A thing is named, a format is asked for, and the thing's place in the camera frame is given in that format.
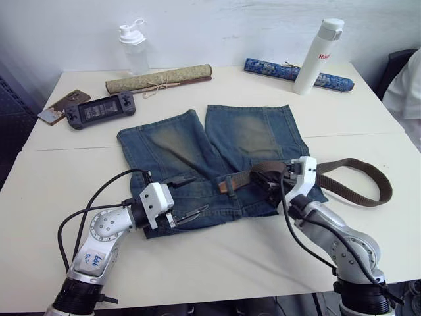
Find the white wall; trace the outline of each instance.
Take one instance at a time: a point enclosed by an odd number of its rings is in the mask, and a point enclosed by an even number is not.
[[[345,21],[330,62],[371,85],[388,53],[421,45],[420,0],[2,0],[0,61],[43,103],[62,71],[127,68],[118,27],[138,17],[153,68],[302,63],[326,17]]]

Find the tied string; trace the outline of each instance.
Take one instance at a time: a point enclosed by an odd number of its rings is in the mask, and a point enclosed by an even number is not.
[[[166,82],[164,82],[164,77],[161,75],[161,83],[160,84],[156,84],[154,82],[149,82],[148,81],[147,83],[148,84],[151,84],[152,86],[151,87],[148,87],[148,88],[143,88],[142,89],[143,98],[144,99],[147,99],[148,97],[151,97],[152,95],[157,94],[160,89],[166,89],[168,87],[178,86],[180,84],[179,82],[168,83],[168,76],[169,75],[170,75],[169,73],[166,74]],[[150,93],[150,94],[147,94],[146,93],[146,92],[152,91],[152,90],[154,90],[153,93]]]

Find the faded denim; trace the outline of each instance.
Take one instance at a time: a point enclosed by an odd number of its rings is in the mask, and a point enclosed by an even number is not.
[[[131,168],[152,172],[153,181],[192,175],[195,182],[171,188],[173,215],[183,217],[189,211],[209,205],[197,219],[171,229],[162,221],[156,230],[145,229],[148,238],[177,234],[234,221],[242,217],[277,214],[264,201],[266,194],[250,183],[228,194],[218,191],[218,183],[233,173],[250,169],[265,160],[287,161],[309,155],[301,139],[289,106],[225,107],[209,105],[205,130],[194,110],[153,124],[121,130],[117,135]],[[145,183],[134,174],[130,189],[138,197]],[[319,187],[309,194],[327,201]]]

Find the blue floral scroll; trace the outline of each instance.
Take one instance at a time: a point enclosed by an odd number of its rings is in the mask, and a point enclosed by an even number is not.
[[[300,67],[293,65],[282,66],[253,58],[247,58],[244,64],[244,71],[293,81],[295,81],[298,76],[300,69]],[[323,73],[318,75],[314,85],[343,92],[351,91],[354,88],[354,83],[351,79]]]

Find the white table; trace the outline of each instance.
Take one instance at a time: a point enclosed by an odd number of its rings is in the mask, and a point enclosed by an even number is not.
[[[382,249],[388,282],[421,277],[420,155],[404,133],[305,138],[320,162],[357,157],[375,164],[393,185],[392,200],[355,207],[331,194],[327,205]],[[59,223],[81,209],[112,175],[127,168],[120,148],[22,152],[0,192],[0,311],[43,311],[65,278],[57,249]],[[349,169],[330,174],[371,198],[367,177]],[[97,205],[130,196],[129,177],[103,192]],[[64,230],[72,252],[78,221]],[[321,253],[301,234],[305,244]],[[332,290],[329,268],[292,239],[281,216],[241,219],[214,228],[146,240],[142,231],[122,245],[104,293],[134,307]]]
[[[343,93],[315,88],[310,95],[292,92],[293,82],[243,72],[241,67],[213,68],[212,80],[161,90],[144,99],[134,95],[136,113],[85,130],[74,130],[65,120],[50,127],[36,123],[24,151],[119,147],[117,133],[123,128],[157,122],[188,109],[195,109],[202,124],[207,105],[268,106],[291,105],[302,137],[402,132],[351,64],[329,65],[327,73],[350,78],[355,87]],[[123,78],[127,72],[65,72],[46,106],[78,88],[92,99],[108,96],[105,81]]]
[[[128,168],[117,132],[190,108],[203,122],[208,104],[289,103],[311,155],[320,162],[355,157],[376,165],[392,183],[389,203],[366,209],[328,194],[327,205],[349,226],[378,241],[380,268],[388,282],[420,278],[420,154],[351,65],[329,65],[325,72],[353,79],[354,90],[313,89],[301,97],[291,92],[291,82],[244,73],[238,67],[214,68],[211,82],[160,91],[149,99],[136,95],[133,117],[81,131],[65,121],[54,127],[37,122],[0,191],[0,312],[43,311],[54,300],[65,277],[57,249],[59,223],[83,208],[106,180]],[[105,97],[104,81],[125,75],[64,73],[47,106],[75,88],[93,99]],[[374,183],[358,172],[344,168],[331,175],[368,197],[378,197]],[[128,198],[129,179],[103,192],[97,205]],[[77,226],[78,221],[71,221],[64,230],[68,255]],[[281,216],[241,219],[148,241],[141,231],[130,234],[104,289],[108,296],[120,298],[120,304],[99,303],[97,308],[325,291],[332,289],[333,281],[329,269],[296,245]]]

